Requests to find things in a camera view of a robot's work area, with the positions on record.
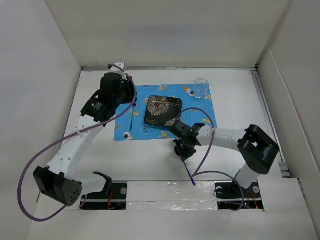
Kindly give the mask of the clear plastic cup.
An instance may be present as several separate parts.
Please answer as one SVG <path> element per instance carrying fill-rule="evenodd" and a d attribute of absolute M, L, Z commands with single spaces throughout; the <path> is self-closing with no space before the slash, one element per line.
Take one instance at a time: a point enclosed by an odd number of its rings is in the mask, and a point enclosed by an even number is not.
<path fill-rule="evenodd" d="M 204 78 L 198 78 L 193 84 L 194 96 L 198 99 L 202 99 L 206 96 L 207 90 L 209 89 L 209 82 Z"/>

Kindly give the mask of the purple iridescent spoon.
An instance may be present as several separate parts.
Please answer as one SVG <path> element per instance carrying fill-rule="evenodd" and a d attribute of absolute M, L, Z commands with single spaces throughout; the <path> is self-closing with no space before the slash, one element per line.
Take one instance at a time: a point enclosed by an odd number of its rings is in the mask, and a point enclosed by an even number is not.
<path fill-rule="evenodd" d="M 174 147 L 174 152 L 175 152 L 175 154 L 176 154 L 177 156 L 181 157 L 181 154 L 180 154 L 177 146 Z M 192 175 L 191 175 L 191 172 L 190 172 L 189 168 L 187 167 L 187 164 L 186 164 L 185 161 L 183 161 L 183 160 L 182 160 L 182 163 L 183 163 L 184 166 L 185 166 L 185 169 L 186 169 L 186 171 L 187 171 L 187 173 L 188 173 L 188 176 L 189 176 L 189 178 L 190 178 L 193 186 L 196 186 L 196 182 L 195 182 L 195 180 L 193 179 L 193 177 L 192 177 Z"/>

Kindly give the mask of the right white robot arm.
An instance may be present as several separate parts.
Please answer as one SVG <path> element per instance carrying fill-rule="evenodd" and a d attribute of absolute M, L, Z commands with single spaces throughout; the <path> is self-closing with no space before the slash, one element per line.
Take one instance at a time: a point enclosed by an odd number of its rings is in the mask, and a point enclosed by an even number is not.
<path fill-rule="evenodd" d="M 231 184 L 231 191 L 237 197 L 247 194 L 260 175 L 270 172 L 280 151 L 279 145 L 254 124 L 246 129 L 225 129 L 204 123 L 189 126 L 178 120 L 170 132 L 176 137 L 175 151 L 183 162 L 196 153 L 196 146 L 215 146 L 239 152 L 245 165 Z"/>

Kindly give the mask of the iridescent fork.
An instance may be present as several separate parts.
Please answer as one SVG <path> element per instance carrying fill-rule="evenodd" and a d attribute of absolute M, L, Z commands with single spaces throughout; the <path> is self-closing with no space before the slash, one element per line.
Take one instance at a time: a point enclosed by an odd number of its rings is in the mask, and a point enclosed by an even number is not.
<path fill-rule="evenodd" d="M 137 103 L 135 102 L 133 105 L 132 105 L 132 111 L 131 111 L 131 120 L 130 120 L 130 127 L 129 127 L 129 131 L 131 132 L 132 129 L 133 129 L 133 118 L 134 118 L 134 112 L 135 112 L 135 108 L 137 106 Z"/>

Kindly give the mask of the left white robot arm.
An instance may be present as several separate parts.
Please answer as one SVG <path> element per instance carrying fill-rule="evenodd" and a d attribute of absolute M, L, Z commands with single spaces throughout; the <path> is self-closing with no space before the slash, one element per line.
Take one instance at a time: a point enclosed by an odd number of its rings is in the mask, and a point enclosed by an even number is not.
<path fill-rule="evenodd" d="M 61 146 L 46 167 L 38 166 L 33 172 L 40 192 L 70 207 L 83 195 L 95 193 L 107 198 L 112 191 L 112 178 L 95 171 L 86 177 L 76 174 L 77 166 L 94 138 L 116 114 L 122 104 L 134 99 L 135 88 L 122 73 L 107 72 L 100 81 L 100 88 L 80 111 L 75 126 L 75 136 Z"/>

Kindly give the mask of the dark floral square plate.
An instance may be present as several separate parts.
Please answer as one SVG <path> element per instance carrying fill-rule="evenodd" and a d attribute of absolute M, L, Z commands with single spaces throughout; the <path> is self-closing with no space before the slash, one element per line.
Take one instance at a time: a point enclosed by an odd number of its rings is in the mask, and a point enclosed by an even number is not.
<path fill-rule="evenodd" d="M 148 98 L 144 122 L 156 127 L 172 127 L 183 102 L 180 98 L 151 95 Z"/>

